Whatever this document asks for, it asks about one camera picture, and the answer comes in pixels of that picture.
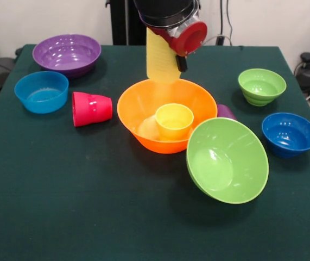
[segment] white wall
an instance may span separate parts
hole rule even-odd
[[[58,34],[78,33],[112,44],[104,0],[0,0],[0,57]]]
[[[201,3],[209,38],[220,31],[219,0]],[[14,50],[26,43],[63,33],[86,34],[101,44],[112,44],[110,8],[104,4],[104,0],[0,0],[0,57],[14,56]],[[310,0],[230,0],[230,18],[234,45],[280,46],[292,68],[301,52],[310,51]],[[224,28],[229,34],[226,17]]]
[[[219,2],[201,0],[207,38],[220,33]],[[230,19],[233,45],[279,46],[291,68],[300,53],[310,52],[310,0],[230,0]],[[229,32],[225,17],[224,34]]]

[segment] orange bowl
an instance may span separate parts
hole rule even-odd
[[[162,140],[159,137],[154,115],[160,106],[167,103],[183,104],[193,112],[192,129],[182,140]],[[195,127],[207,119],[215,118],[217,112],[216,102],[209,92],[183,79],[171,85],[143,80],[125,90],[117,103],[117,114],[122,124],[145,148],[162,154],[185,150]]]

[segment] bowl rim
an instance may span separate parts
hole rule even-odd
[[[244,127],[246,130],[248,130],[250,132],[250,134],[252,136],[254,136],[255,140],[257,141],[257,143],[260,145],[260,148],[262,149],[262,152],[263,152],[263,156],[264,156],[264,159],[265,159],[265,164],[267,166],[267,170],[266,170],[266,174],[265,174],[265,180],[264,180],[264,183],[262,184],[262,186],[260,187],[260,190],[258,191],[258,193],[255,193],[255,195],[247,200],[244,200],[244,201],[226,201],[226,200],[222,200],[220,199],[219,197],[216,197],[216,196],[213,196],[212,194],[210,194],[210,192],[206,189],[204,189],[200,184],[199,182],[197,181],[197,179],[195,178],[193,172],[191,171],[191,166],[190,166],[190,160],[188,160],[188,152],[189,152],[189,146],[190,146],[190,141],[191,141],[191,138],[193,137],[193,134],[194,132],[198,131],[199,127],[203,124],[206,124],[207,122],[209,121],[232,121],[232,122],[235,122],[235,124],[238,124],[242,127]],[[268,181],[268,177],[269,177],[269,160],[268,160],[268,155],[265,151],[265,148],[262,144],[262,142],[260,141],[260,139],[257,137],[257,135],[249,128],[247,127],[246,125],[242,124],[241,122],[239,121],[236,121],[234,119],[231,119],[231,118],[226,118],[226,117],[216,117],[216,118],[211,118],[211,119],[207,119],[205,121],[203,121],[202,123],[200,123],[199,125],[197,125],[197,127],[194,129],[194,131],[192,132],[191,136],[190,136],[190,139],[188,141],[188,144],[187,144],[187,149],[186,149],[186,162],[187,162],[187,167],[188,167],[188,172],[191,176],[191,178],[193,179],[194,183],[204,192],[206,193],[207,195],[209,195],[209,197],[212,197],[212,198],[215,198],[216,200],[218,201],[221,201],[221,202],[224,202],[224,203],[228,203],[228,204],[244,204],[244,203],[247,203],[247,202],[250,202],[252,200],[254,200],[255,198],[257,198],[261,193],[262,191],[264,190],[266,184],[267,184],[267,181]]]
[[[119,118],[120,122],[121,122],[122,125],[123,125],[127,130],[129,130],[132,134],[135,134],[135,135],[137,135],[138,137],[140,137],[140,138],[142,138],[142,139],[146,139],[146,140],[150,140],[150,141],[154,141],[154,142],[159,142],[159,143],[163,143],[163,144],[168,144],[168,143],[175,144],[175,143],[180,143],[180,142],[186,142],[186,141],[188,141],[189,138],[183,139],[183,140],[153,140],[153,139],[145,138],[145,137],[143,137],[143,136],[140,136],[138,133],[135,133],[135,132],[134,132],[133,130],[131,130],[130,128],[128,128],[128,127],[126,126],[126,124],[122,121],[122,119],[120,118],[120,116],[119,116],[119,102],[120,102],[121,98],[122,98],[128,91],[130,91],[131,88],[134,88],[135,85],[140,84],[140,83],[145,82],[145,81],[149,81],[149,80],[151,80],[151,79],[144,79],[144,80],[141,80],[141,81],[139,81],[139,82],[137,82],[137,83],[135,83],[135,84],[132,84],[131,86],[129,86],[129,87],[120,95],[120,97],[119,97],[119,99],[118,99],[118,101],[117,101],[117,108],[116,108],[116,110],[117,110],[117,115],[118,115],[118,118]],[[184,82],[190,82],[190,83],[193,83],[193,84],[197,85],[199,88],[201,88],[204,92],[206,92],[206,93],[212,98],[216,113],[215,113],[215,117],[213,117],[213,118],[211,118],[211,119],[215,119],[215,118],[217,117],[217,115],[218,115],[218,106],[217,106],[217,103],[216,103],[214,97],[210,94],[210,92],[208,92],[205,88],[203,88],[203,87],[200,86],[199,84],[197,84],[197,83],[195,83],[195,82],[191,82],[190,80],[185,80],[185,79],[181,79],[181,78],[179,78],[178,80],[184,81]]]
[[[56,70],[54,68],[51,68],[51,67],[47,67],[47,66],[43,66],[42,63],[40,63],[36,58],[35,58],[35,55],[34,53],[36,52],[36,49],[41,45],[43,44],[44,42],[48,41],[48,40],[51,40],[52,38],[56,38],[56,37],[63,37],[63,36],[69,36],[69,35],[74,35],[74,36],[82,36],[84,38],[89,38],[91,39],[93,42],[95,42],[98,46],[99,46],[99,53],[97,53],[96,57],[91,61],[89,62],[88,64],[86,65],[83,65],[83,66],[79,66],[79,67],[76,67],[76,68],[72,68],[72,69],[59,69],[59,70]],[[39,64],[41,67],[47,69],[47,70],[51,70],[51,71],[56,71],[56,72],[68,72],[68,71],[74,71],[74,70],[77,70],[77,69],[82,69],[82,68],[85,68],[87,66],[90,66],[91,64],[95,63],[97,61],[97,59],[99,58],[100,54],[102,53],[102,46],[100,45],[100,43],[90,37],[90,36],[87,36],[87,35],[84,35],[84,34],[59,34],[59,35],[54,35],[54,36],[51,36],[49,38],[46,38],[45,40],[42,40],[41,42],[39,42],[37,45],[34,46],[32,52],[31,52],[31,56],[33,57],[34,61]]]
[[[281,81],[284,83],[284,88],[282,91],[278,92],[277,94],[274,94],[274,95],[265,95],[265,94],[256,94],[252,91],[249,91],[247,90],[242,84],[241,84],[241,76],[242,74],[248,72],[248,71],[265,71],[265,72],[268,72],[268,73],[271,73],[273,75],[276,75],[277,77],[279,77],[279,79],[281,79]],[[257,95],[259,97],[269,97],[269,98],[274,98],[274,97],[277,97],[277,96],[280,96],[281,94],[283,94],[286,89],[287,89],[287,83],[285,81],[285,79],[278,73],[274,72],[274,71],[271,71],[269,69],[264,69],[264,68],[250,68],[250,69],[247,69],[247,70],[244,70],[242,71],[239,76],[238,76],[238,84],[239,86],[241,87],[241,89],[249,94],[252,94],[252,95]]]
[[[58,98],[58,97],[64,95],[64,93],[66,93],[66,92],[68,91],[68,89],[69,89],[69,80],[68,80],[68,78],[67,78],[64,74],[59,73],[59,72],[54,72],[54,71],[39,71],[39,72],[30,73],[30,74],[28,74],[28,75],[26,75],[26,76],[23,76],[20,80],[18,80],[18,82],[15,84],[15,87],[14,87],[14,93],[15,93],[16,97],[17,97],[18,99],[20,99],[22,102],[23,102],[23,101],[28,101],[28,99],[23,98],[21,95],[18,94],[18,89],[17,89],[17,88],[18,88],[18,84],[19,84],[22,80],[25,80],[26,78],[29,78],[29,77],[31,77],[31,76],[33,76],[33,75],[35,75],[35,74],[48,74],[48,73],[49,73],[49,74],[56,74],[56,75],[58,75],[62,80],[64,80],[64,83],[65,83],[64,90],[63,90],[60,94],[58,94],[57,96],[55,96],[54,98],[51,98],[51,99],[48,99],[48,100],[44,100],[44,101],[33,102],[33,103],[42,103],[42,102],[52,101],[52,100],[54,100],[54,99],[56,99],[56,98]]]
[[[272,145],[276,146],[276,147],[279,147],[279,148],[282,148],[286,151],[292,151],[292,152],[304,152],[304,151],[308,151],[310,150],[310,146],[308,146],[307,148],[301,148],[301,149],[293,149],[293,148],[288,148],[288,147],[285,147],[285,146],[282,146],[282,145],[279,145],[279,144],[276,144],[274,143],[271,139],[268,138],[268,136],[266,135],[264,129],[264,124],[265,124],[265,121],[274,116],[274,115],[277,115],[277,114],[282,114],[282,115],[289,115],[289,116],[294,116],[295,118],[300,118],[300,119],[303,119],[304,121],[306,121],[307,123],[309,123],[310,125],[310,121],[308,121],[306,118],[300,116],[300,115],[297,115],[297,114],[294,114],[294,113],[282,113],[282,112],[278,112],[278,113],[272,113],[272,114],[269,114],[267,117],[265,117],[262,121],[262,124],[261,124],[261,128],[262,128],[262,133],[264,135],[264,137],[267,139],[267,141],[269,141]]]

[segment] blue bowl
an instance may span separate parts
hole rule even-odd
[[[58,72],[35,72],[23,77],[15,86],[15,95],[32,113],[51,113],[68,98],[69,81]]]
[[[310,150],[310,122],[292,113],[274,113],[262,122],[269,149],[280,158]]]

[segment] dark blue bowl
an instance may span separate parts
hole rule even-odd
[[[280,158],[310,150],[310,122],[292,113],[274,113],[262,122],[269,149]]]

